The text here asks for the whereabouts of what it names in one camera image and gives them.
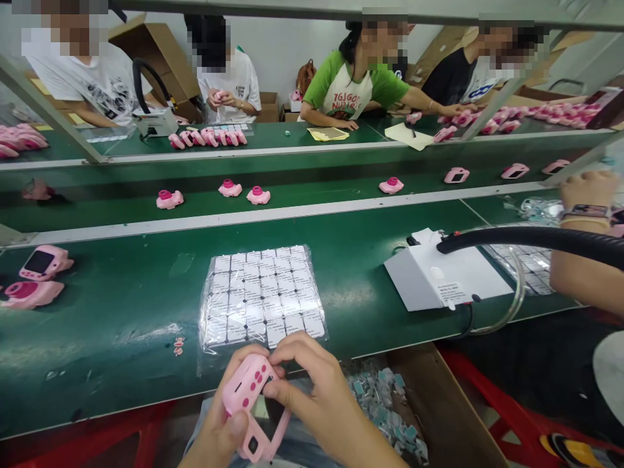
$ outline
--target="yellow paper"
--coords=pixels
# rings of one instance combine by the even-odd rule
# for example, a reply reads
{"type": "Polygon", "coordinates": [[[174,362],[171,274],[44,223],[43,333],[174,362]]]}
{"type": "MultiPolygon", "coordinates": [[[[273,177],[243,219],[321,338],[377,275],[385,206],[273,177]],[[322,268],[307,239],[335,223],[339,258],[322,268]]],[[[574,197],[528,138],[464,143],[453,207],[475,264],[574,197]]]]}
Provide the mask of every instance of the yellow paper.
{"type": "Polygon", "coordinates": [[[39,88],[39,91],[41,91],[43,94],[45,94],[46,96],[50,96],[52,93],[46,88],[46,86],[44,85],[44,82],[41,81],[39,78],[31,78],[32,83],[39,88]]]}
{"type": "Polygon", "coordinates": [[[388,138],[405,143],[417,151],[424,150],[425,147],[434,142],[434,138],[432,136],[412,131],[411,129],[408,129],[404,123],[387,128],[385,130],[385,135],[388,138]]]}

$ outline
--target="black hose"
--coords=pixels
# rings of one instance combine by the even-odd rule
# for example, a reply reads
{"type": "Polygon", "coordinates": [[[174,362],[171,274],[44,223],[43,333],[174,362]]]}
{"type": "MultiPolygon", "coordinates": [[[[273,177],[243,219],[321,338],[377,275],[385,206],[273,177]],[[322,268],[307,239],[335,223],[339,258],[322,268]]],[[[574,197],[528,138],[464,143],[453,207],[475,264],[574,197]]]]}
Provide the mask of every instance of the black hose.
{"type": "Polygon", "coordinates": [[[449,254],[466,247],[515,244],[560,250],[624,270],[624,239],[557,227],[493,227],[442,239],[436,247],[449,254]]]}
{"type": "Polygon", "coordinates": [[[156,73],[156,70],[154,70],[151,67],[151,65],[149,65],[142,58],[138,58],[138,59],[135,58],[132,61],[132,76],[135,81],[136,98],[138,100],[138,104],[141,106],[141,109],[143,109],[143,112],[145,112],[146,114],[150,114],[151,113],[150,109],[148,108],[148,105],[145,104],[145,98],[143,97],[143,82],[141,80],[141,67],[145,68],[155,78],[156,82],[158,83],[158,85],[160,86],[162,90],[162,93],[164,94],[165,100],[167,100],[167,103],[171,101],[171,95],[167,91],[167,87],[164,85],[163,80],[158,76],[158,73],[156,73]]]}

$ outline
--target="woman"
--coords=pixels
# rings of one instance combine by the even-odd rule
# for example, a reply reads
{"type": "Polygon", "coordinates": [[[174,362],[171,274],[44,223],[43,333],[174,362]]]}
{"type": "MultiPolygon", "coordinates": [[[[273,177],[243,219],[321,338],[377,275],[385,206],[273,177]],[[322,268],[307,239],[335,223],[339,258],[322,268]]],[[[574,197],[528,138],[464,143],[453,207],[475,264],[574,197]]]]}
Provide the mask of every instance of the woman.
{"type": "Polygon", "coordinates": [[[351,32],[318,69],[304,96],[301,119],[324,127],[356,130],[354,122],[371,101],[387,109],[401,102],[424,112],[455,116],[472,105],[444,107],[402,82],[384,64],[398,60],[398,37],[405,22],[348,21],[351,32]]]}

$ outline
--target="label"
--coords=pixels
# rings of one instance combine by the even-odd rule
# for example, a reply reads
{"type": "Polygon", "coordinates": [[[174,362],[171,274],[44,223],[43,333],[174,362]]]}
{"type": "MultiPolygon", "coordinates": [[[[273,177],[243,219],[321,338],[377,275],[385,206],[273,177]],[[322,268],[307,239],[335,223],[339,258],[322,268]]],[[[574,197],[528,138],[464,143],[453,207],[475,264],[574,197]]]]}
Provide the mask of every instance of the label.
{"type": "Polygon", "coordinates": [[[472,302],[473,300],[464,292],[462,285],[459,283],[446,283],[436,286],[437,293],[446,305],[449,301],[453,304],[462,304],[464,302],[472,302]]]}

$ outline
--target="white machine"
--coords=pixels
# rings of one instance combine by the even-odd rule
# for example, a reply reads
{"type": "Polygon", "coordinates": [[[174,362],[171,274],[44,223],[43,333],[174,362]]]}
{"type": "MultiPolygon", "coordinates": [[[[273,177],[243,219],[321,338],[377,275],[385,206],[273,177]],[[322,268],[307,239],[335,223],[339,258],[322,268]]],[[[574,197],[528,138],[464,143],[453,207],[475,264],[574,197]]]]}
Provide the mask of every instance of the white machine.
{"type": "Polygon", "coordinates": [[[419,245],[389,258],[385,268],[408,311],[449,307],[513,293],[488,260],[469,247],[445,255],[436,249],[442,236],[431,229],[412,234],[419,245]]]}
{"type": "Polygon", "coordinates": [[[153,137],[169,137],[172,133],[176,133],[179,127],[177,118],[174,116],[174,110],[176,109],[176,101],[169,94],[165,87],[163,80],[158,76],[156,70],[154,70],[145,60],[141,58],[135,58],[132,61],[132,73],[135,82],[136,98],[141,110],[136,110],[132,113],[132,118],[136,122],[138,130],[141,132],[142,137],[151,135],[153,137]],[[150,110],[145,103],[143,97],[143,85],[141,81],[141,68],[147,69],[154,79],[161,87],[162,93],[166,96],[168,107],[165,109],[152,109],[150,110]]]}

